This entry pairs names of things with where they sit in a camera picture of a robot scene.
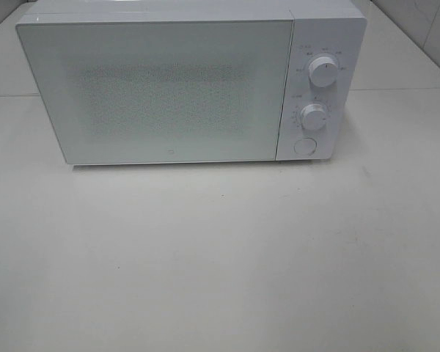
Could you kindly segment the round white door button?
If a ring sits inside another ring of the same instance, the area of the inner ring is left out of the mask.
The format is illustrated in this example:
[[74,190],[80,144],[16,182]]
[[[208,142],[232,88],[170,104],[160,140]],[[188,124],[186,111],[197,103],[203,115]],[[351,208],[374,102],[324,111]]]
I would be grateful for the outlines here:
[[303,157],[310,157],[317,148],[317,142],[313,138],[303,138],[298,140],[293,147],[294,152]]

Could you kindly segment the white timer knob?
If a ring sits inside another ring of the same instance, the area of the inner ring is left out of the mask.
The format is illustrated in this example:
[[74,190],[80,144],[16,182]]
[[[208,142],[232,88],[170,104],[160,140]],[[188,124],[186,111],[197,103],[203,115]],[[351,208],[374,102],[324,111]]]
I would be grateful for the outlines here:
[[319,131],[326,124],[328,109],[322,103],[311,103],[300,111],[301,127],[307,131]]

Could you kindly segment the white microwave oven body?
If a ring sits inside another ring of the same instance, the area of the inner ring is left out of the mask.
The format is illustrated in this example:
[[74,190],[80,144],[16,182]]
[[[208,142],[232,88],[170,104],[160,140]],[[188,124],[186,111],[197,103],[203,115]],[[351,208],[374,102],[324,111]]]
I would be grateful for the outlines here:
[[[366,18],[350,1],[38,1],[15,29],[20,25],[62,23],[240,21],[293,24],[276,155],[270,161],[330,158],[367,26]],[[332,85],[318,88],[311,84],[307,66],[312,58],[324,53],[335,56],[340,67]],[[329,112],[319,131],[301,127],[300,111],[311,103],[322,103]],[[316,151],[310,157],[299,156],[293,150],[294,144],[307,137],[317,142]]]

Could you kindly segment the upper white power knob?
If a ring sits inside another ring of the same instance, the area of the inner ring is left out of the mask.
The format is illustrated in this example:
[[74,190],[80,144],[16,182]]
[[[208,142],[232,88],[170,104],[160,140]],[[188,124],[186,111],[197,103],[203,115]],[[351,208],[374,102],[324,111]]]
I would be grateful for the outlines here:
[[325,88],[337,80],[340,64],[331,54],[319,54],[312,58],[307,66],[307,73],[311,84],[318,88]]

